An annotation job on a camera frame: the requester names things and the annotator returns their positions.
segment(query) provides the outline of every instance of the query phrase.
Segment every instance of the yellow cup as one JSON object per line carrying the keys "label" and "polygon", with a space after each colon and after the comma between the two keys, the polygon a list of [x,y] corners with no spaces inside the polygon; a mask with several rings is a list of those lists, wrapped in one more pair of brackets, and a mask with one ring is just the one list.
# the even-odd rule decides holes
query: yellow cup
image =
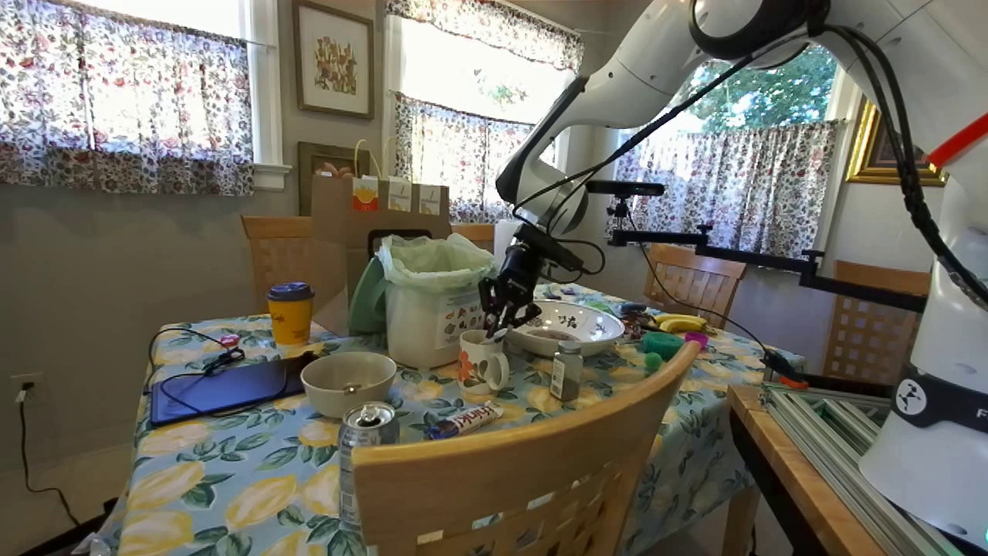
{"label": "yellow cup", "polygon": [[313,286],[283,282],[267,290],[273,337],[277,347],[308,347]]}

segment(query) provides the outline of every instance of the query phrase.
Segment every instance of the mug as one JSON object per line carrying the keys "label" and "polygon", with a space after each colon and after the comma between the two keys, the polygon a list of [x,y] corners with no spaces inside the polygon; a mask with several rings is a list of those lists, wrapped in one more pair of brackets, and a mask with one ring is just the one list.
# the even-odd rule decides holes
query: mug
{"label": "mug", "polygon": [[313,286],[283,282],[267,290],[273,337],[277,347],[308,347]]}
{"label": "mug", "polygon": [[489,341],[486,329],[463,329],[461,335],[461,356],[456,356],[456,378],[463,385],[486,382],[495,393],[506,388],[513,379],[513,367],[506,362],[504,344]]}

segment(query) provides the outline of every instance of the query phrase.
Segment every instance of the window sill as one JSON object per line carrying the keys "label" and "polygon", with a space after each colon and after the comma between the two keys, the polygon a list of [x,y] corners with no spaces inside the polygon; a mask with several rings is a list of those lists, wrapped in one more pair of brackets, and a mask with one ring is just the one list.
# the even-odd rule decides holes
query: window sill
{"label": "window sill", "polygon": [[254,187],[255,190],[282,190],[287,173],[291,173],[287,163],[254,163]]}

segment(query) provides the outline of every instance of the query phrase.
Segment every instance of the floral tablecloth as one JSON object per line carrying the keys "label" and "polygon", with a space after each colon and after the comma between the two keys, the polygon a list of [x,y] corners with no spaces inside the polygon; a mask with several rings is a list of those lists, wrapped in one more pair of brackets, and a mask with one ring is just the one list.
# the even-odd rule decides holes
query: floral tablecloth
{"label": "floral tablecloth", "polygon": [[[617,309],[620,299],[585,286],[553,286],[591,307]],[[220,347],[206,337],[237,337],[248,362],[277,358],[265,315],[170,325],[152,348],[152,378],[202,371]],[[366,348],[319,335],[322,348]],[[646,378],[634,344],[591,356],[574,406],[549,394],[549,362],[513,352],[513,385],[497,393],[504,416],[518,426],[578,411]],[[682,379],[639,483],[623,553],[685,529],[751,484],[727,434],[726,388],[760,382],[755,347],[735,335],[711,337]],[[391,388],[397,441],[422,440],[422,413],[456,411],[463,385],[453,367],[402,371]],[[341,515],[341,424],[313,411],[307,394],[277,398],[225,416],[198,416],[149,430],[146,398],[137,430],[137,464],[118,520],[103,536],[120,553],[365,553],[357,530]]]}

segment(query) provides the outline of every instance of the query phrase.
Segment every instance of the table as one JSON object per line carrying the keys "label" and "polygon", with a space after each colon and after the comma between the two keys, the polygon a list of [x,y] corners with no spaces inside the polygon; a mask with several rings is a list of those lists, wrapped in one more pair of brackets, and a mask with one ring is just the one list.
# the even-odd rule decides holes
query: table
{"label": "table", "polygon": [[[617,309],[617,297],[585,286],[556,286],[591,307]],[[237,335],[248,362],[274,358],[265,315],[191,322],[163,329],[152,352],[152,379],[187,374],[220,347],[205,337]],[[347,337],[315,335],[319,347],[357,348]],[[492,426],[524,426],[560,411],[578,411],[646,378],[641,352],[617,344],[584,362],[584,388],[572,408],[549,394],[549,362],[513,356],[513,385],[497,394],[504,416]],[[641,474],[623,553],[685,529],[713,508],[751,491],[751,477],[727,434],[726,393],[760,382],[755,344],[716,335],[682,379]],[[402,441],[422,440],[419,416],[456,408],[453,367],[402,371],[396,379]],[[105,536],[120,553],[297,553],[322,543],[330,553],[362,550],[357,530],[336,515],[336,434],[341,424],[319,416],[307,394],[277,398],[229,416],[198,416],[160,430],[146,424],[139,406],[137,464],[118,522]]]}
{"label": "table", "polygon": [[[883,553],[855,512],[761,408],[755,385],[732,385],[727,406],[739,451],[751,464],[797,553]],[[732,520],[739,520],[735,530],[745,530],[745,522],[751,522],[746,511],[735,511]]]}

